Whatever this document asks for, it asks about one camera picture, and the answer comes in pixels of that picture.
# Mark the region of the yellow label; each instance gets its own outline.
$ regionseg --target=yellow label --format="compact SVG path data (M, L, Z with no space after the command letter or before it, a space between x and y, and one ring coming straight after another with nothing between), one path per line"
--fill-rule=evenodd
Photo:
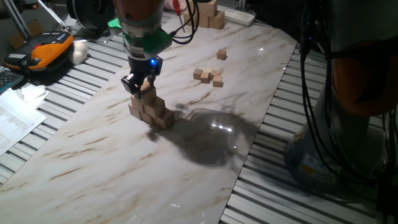
M300 169L301 169L301 171L303 171L304 173L306 173L306 174L308 174L310 176L313 176L313 174L315 172L314 169L312 169L311 167L309 167L309 166L307 166L305 164L301 164Z

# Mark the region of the white paper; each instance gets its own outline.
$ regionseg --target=white paper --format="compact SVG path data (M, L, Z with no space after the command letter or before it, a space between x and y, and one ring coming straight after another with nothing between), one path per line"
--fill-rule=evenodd
M0 96L0 155L47 118L27 106L11 89Z

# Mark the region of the electrical cable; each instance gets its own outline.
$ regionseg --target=electrical cable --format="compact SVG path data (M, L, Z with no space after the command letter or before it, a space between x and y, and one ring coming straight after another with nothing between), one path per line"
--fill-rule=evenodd
M324 163L325 167L328 168L328 170L330 172L332 172L333 174L335 174L337 177L339 177L339 178L341 178L341 179L343 179L343 180L345 180L347 182L354 183L354 184L374 185L373 182L367 183L367 182L363 182L363 181L362 182L358 182L358 181L355 181L355 180L349 180L347 177L337 173L337 171L335 171L333 168L331 168L330 165L325 160L325 158L323 157L323 155L322 155L322 153L320 151L320 148L318 147L317 140L315 138L315 133L314 133L314 130L313 130L313 125L315 126L316 122L314 122L314 124L312 124L312 122L311 122L311 119L313 119L313 121L315 121L315 117L310 118L310 113L308 112L308 110L310 110L310 112L312 110L312 107L310 106L311 102L309 102L308 107L307 107L307 100L310 101L310 98L309 98L309 94L308 94L307 84L306 84L306 81L305 81L305 58L306 57L307 57L306 55L302 55L301 56L301 60L300 60L300 67L301 67L300 69L301 69L301 73L302 73L302 93L303 93L302 97L303 97L305 117L307 119L307 125L308 125L308 128L310 130L310 134L311 134L311 137L313 139L313 143L314 143L315 150L316 150L317 154L319 155L321 161Z
M189 1L186 0L188 13L190 15L190 19L187 22L185 22L181 27L179 27L177 30L175 30L175 31L173 31L173 32L171 32L169 34L169 35L171 35L173 37L173 41L174 42L176 42L178 44L185 45L185 44L189 44L192 41L193 36L195 35L195 33L197 32L198 27L199 27L200 13L199 13L199 5L198 5L198 3L207 3L207 2L211 2L211 1L212 0L193 0L192 1L193 2L193 12L191 12L191 7L190 7L190 4L189 4ZM196 24L193 23L195 14L198 17ZM187 36L184 36L184 37L176 37L175 35L177 34L177 32L179 30L181 30L183 27L185 27L186 25L188 25L190 22L192 22L192 33L190 35L187 35ZM187 39L187 38L189 38L189 39L186 42L181 42L179 40L175 40L175 39Z
M360 171L357 170L352 170L352 167L347 166L347 164L342 164L340 161L338 161L335 158L335 155L332 154L329 149L327 147L325 147L320 135L319 135L319 130L318 130L318 125L315 119L315 115L313 113L312 110L312 105L311 105L311 101L310 101L310 96L308 93L308 88L307 88L307 84L305 82L305 59L307 57L307 54L310 51L309 45L310 43L313 41L313 37L315 37L315 33L313 28L313 22L316 21L316 17L314 17L314 15L312 14L313 12L311 12L311 9L314 11L314 9L316 9L316 7L314 5L309 5L308 3L305 4L305 10L304 10L304 14L303 14L303 21L302 21L302 39L300 41L300 53L302 54L302 58L301 58L301 72L302 72L302 93L303 93L303 105L304 105L304 110L305 110L305 114L306 114L306 119L307 119L307 123L308 123L308 127L310 129L311 135L312 135L312 139L313 139L313 143L315 146L315 149L317 150L318 155L321 157L322 162L325 164L325 166L335 175L337 175L338 177L341 177L342 179L345 179L348 182L354 182L355 184L369 184L369 185L373 185L375 183L373 178L369 178L366 174L361 173ZM326 119L326 123L328 125L328 135L331 141L331 145L334 149L335 152L338 152L338 150L336 149L336 146L333 143L333 139L331 137L331 133L329 132L330 129L330 116L328 114L328 111L330 110L331 107L331 57L330 57L330 46L328 45L329 41L327 38L327 34L326 34L326 28L325 28L325 23L324 20L322 19L322 14L318 14L317 15L318 18L320 18L321 22L318 23L318 32L322 35L322 39L320 44L323 45L323 48L325 49L325 57L326 60L328 62L327 64L327 74L326 74L326 88L325 88L325 119ZM327 152L329 154L329 156L342 168L346 169L349 173L351 173L351 175L353 175L354 177L356 177L359 180L362 180L361 182L357 182L357 181L352 181L352 180L348 180L347 177L339 175L337 172L335 172L335 170L333 170L324 160L323 155L321 154L318 144L317 144L317 139L318 142L320 143L320 145L322 146L322 148L324 148L325 152ZM345 157L346 162L347 162L347 157L344 154L344 152L341 152L341 154L343 157Z

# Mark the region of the metal grating floor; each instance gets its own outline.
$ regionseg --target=metal grating floor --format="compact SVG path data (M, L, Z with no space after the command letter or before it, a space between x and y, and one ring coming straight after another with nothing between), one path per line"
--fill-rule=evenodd
M325 82L322 54L305 63L315 106ZM220 223L374 223L375 189L343 195L320 194L296 183L284 163L284 147L305 123L300 54L296 47L233 188ZM380 117L370 125L382 129Z
M238 5L232 0L219 3L231 8ZM162 22L166 23L172 16L165 12ZM127 62L120 35L107 44L86 44L90 56L85 63L67 64L56 72L40 74L41 79L47 81L50 94L39 111L48 119L0 157L0 186ZM363 194L350 194L349 200L341 200L297 185L284 168L283 151L287 139L305 124L299 58L299 50L295 49L220 223L373 222L373 189ZM322 55L310 53L306 70L307 85L315 105L325 81L326 64ZM372 118L371 125L381 128L381 119Z

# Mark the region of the stack of wooden blocks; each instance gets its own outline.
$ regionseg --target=stack of wooden blocks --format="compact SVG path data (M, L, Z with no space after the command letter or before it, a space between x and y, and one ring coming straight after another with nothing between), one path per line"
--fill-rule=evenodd
M146 122L167 129L174 124L174 112L167 109L163 99L156 95L156 88L145 81L141 86L141 99L131 95L131 115Z
M189 0L191 10L193 12L193 2ZM199 27L222 29L225 23L225 12L217 10L217 0L212 0L206 3L198 3L199 6ZM184 12L184 21L187 22L190 16L188 10ZM197 15L195 14L193 22L196 25Z
M210 83L213 81L213 87L222 87L223 78L220 75L219 70L213 70L212 68L202 69L196 68L193 72L193 79L200 80L200 83Z

